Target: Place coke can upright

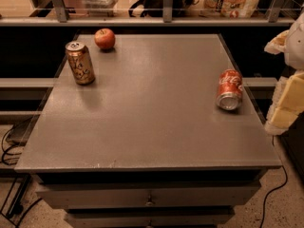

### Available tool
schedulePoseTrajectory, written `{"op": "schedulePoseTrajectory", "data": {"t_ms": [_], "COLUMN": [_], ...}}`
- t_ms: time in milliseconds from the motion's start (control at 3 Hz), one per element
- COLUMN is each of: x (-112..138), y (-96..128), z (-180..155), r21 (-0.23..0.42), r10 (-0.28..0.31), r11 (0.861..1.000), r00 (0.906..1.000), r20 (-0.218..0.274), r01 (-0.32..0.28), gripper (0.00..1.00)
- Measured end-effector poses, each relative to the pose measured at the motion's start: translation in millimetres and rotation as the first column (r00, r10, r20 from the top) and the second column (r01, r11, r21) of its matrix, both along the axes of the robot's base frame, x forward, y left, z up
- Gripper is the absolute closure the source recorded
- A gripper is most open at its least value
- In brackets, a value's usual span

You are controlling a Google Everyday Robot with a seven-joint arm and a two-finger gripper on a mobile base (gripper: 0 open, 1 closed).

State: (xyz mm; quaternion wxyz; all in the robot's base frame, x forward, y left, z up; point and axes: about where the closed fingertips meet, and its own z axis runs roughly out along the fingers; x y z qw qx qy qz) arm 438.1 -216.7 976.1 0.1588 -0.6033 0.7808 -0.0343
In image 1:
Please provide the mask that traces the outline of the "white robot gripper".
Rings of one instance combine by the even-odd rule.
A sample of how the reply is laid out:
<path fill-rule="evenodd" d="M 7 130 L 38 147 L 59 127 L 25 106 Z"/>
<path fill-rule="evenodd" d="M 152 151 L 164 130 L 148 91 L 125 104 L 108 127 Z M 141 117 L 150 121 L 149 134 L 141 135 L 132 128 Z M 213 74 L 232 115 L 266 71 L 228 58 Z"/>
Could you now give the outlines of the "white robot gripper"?
<path fill-rule="evenodd" d="M 284 53 L 285 64 L 297 70 L 304 69 L 304 13 L 291 25 L 267 43 L 264 50 L 270 54 Z M 297 71 L 289 78 L 281 76 L 275 85 L 269 107 L 266 132 L 281 135 L 304 112 L 304 71 Z"/>

